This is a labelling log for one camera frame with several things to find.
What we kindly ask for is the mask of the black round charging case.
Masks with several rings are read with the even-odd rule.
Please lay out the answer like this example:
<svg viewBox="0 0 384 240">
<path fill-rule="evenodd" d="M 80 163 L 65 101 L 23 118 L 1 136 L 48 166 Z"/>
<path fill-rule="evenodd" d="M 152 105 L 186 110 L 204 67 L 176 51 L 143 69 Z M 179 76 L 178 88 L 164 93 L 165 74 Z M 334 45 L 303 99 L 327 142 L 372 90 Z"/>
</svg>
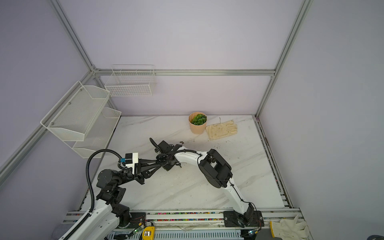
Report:
<svg viewBox="0 0 384 240">
<path fill-rule="evenodd" d="M 164 166 L 168 163 L 168 161 L 169 161 L 169 157 L 166 154 L 158 154 L 156 156 L 156 163 L 159 165 Z"/>
</svg>

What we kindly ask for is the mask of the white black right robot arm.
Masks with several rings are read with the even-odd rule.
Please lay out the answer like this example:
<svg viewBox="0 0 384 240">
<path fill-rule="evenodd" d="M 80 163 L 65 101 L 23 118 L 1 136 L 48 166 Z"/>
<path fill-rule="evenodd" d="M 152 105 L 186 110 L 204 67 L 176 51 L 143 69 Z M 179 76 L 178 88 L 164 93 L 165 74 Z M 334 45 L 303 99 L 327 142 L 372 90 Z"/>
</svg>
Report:
<svg viewBox="0 0 384 240">
<path fill-rule="evenodd" d="M 244 227 L 259 220 L 255 205 L 244 200 L 240 193 L 233 178 L 232 167 L 216 150 L 200 152 L 182 145 L 170 145 L 165 141 L 157 144 L 152 138 L 150 142 L 158 153 L 157 158 L 166 163 L 166 170 L 173 166 L 181 167 L 182 164 L 195 166 L 213 187 L 223 190 L 233 208 L 235 224 Z"/>
</svg>

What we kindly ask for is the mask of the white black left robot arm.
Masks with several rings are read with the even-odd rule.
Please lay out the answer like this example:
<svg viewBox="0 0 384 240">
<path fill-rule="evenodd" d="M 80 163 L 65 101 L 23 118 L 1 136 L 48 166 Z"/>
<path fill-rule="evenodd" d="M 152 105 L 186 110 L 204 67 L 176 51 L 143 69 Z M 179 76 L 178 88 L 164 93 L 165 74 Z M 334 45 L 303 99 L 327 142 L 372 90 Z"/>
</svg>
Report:
<svg viewBox="0 0 384 240">
<path fill-rule="evenodd" d="M 97 178 L 96 195 L 90 177 L 90 163 L 100 153 L 111 153 L 118 158 L 119 170 L 105 169 Z M 86 179 L 89 187 L 91 206 L 87 212 L 61 237 L 62 240 L 102 240 L 117 228 L 131 222 L 130 208 L 122 205 L 121 200 L 126 189 L 121 185 L 137 181 L 141 185 L 169 161 L 165 154 L 158 154 L 155 160 L 139 159 L 138 154 L 131 153 L 122 157 L 116 151 L 101 149 L 94 152 L 86 163 Z"/>
</svg>

